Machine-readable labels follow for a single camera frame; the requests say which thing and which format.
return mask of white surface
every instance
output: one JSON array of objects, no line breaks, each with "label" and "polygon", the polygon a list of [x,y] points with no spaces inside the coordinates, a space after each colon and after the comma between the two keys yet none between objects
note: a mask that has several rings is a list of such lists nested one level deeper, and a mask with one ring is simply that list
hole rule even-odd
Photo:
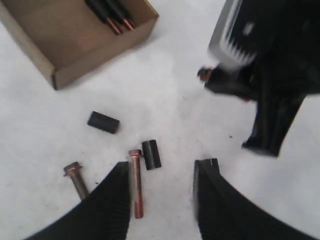
[{"label": "white surface", "polygon": [[[83,164],[92,191],[128,150],[153,138],[163,167],[142,168],[145,217],[131,219],[128,240],[200,240],[193,170],[208,157],[250,200],[320,238],[319,98],[303,104],[279,159],[242,150],[255,106],[211,94],[196,78],[199,67],[216,64],[207,46],[224,1],[151,3],[161,17],[147,43],[61,91],[0,26],[0,239],[21,240],[79,203],[65,165]],[[92,110],[121,120],[120,132],[88,127]]]}]

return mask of copper bolt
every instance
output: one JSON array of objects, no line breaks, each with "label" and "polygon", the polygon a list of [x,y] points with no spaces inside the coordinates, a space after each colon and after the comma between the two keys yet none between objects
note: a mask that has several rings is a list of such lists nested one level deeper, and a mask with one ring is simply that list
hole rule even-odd
[{"label": "copper bolt", "polygon": [[63,170],[65,173],[64,176],[69,176],[71,178],[80,199],[84,200],[89,195],[89,192],[81,177],[80,169],[82,169],[82,166],[76,161],[66,166]]},{"label": "copper bolt", "polygon": [[136,28],[135,24],[128,18],[123,19],[123,25],[125,26],[126,29],[128,30],[133,30]]},{"label": "copper bolt", "polygon": [[114,32],[114,34],[116,35],[121,35],[123,33],[123,31],[121,30],[121,28],[117,25],[117,23],[111,19],[110,17],[106,18],[106,24],[112,29],[112,31]]},{"label": "copper bolt", "polygon": [[144,216],[144,204],[142,199],[141,172],[140,172],[140,157],[141,150],[131,150],[129,154],[133,161],[133,180],[134,180],[134,215],[136,219],[141,219]]}]

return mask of copper pin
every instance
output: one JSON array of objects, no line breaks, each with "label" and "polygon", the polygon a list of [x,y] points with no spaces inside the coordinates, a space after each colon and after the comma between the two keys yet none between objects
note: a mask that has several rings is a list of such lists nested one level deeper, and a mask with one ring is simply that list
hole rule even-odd
[{"label": "copper pin", "polygon": [[112,31],[114,32],[114,34],[116,35],[121,35],[123,33],[123,31],[121,30],[121,28],[117,25],[117,23],[111,19],[110,17],[106,18],[106,24],[112,29]]},{"label": "copper pin", "polygon": [[128,18],[123,19],[123,25],[125,26],[126,29],[128,30],[133,30],[136,28],[135,24]]},{"label": "copper pin", "polygon": [[140,172],[140,157],[141,150],[131,150],[129,154],[133,163],[133,181],[134,181],[134,215],[136,219],[141,219],[144,216],[144,204],[142,199],[142,185]]},{"label": "copper pin", "polygon": [[200,80],[202,82],[206,83],[207,81],[209,81],[211,74],[212,74],[212,69],[211,68],[202,67],[198,71],[197,76],[200,77]]},{"label": "copper pin", "polygon": [[64,176],[69,176],[71,178],[80,199],[84,200],[89,195],[89,192],[81,177],[80,169],[82,169],[82,166],[76,161],[66,166],[63,170]]}]

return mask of cardboard box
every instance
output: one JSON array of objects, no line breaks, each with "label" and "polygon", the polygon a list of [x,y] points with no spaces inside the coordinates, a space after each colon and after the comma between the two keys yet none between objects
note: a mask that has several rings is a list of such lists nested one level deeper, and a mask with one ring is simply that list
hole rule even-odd
[{"label": "cardboard box", "polygon": [[158,13],[147,0],[123,0],[137,28],[114,35],[84,0],[0,0],[0,19],[56,90],[146,40]]}]

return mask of rusty bolt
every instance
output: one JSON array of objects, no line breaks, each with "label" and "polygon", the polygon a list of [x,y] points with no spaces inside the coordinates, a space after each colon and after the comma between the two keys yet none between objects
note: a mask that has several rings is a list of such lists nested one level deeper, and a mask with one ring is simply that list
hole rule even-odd
[{"label": "rusty bolt", "polygon": [[84,200],[89,195],[89,192],[80,174],[80,169],[82,169],[82,166],[76,161],[66,166],[63,170],[65,173],[64,176],[71,178],[80,199]]},{"label": "rusty bolt", "polygon": [[144,204],[142,199],[142,185],[140,172],[140,157],[141,150],[131,150],[129,154],[133,162],[133,180],[134,180],[134,215],[136,219],[141,219],[144,216]]}]

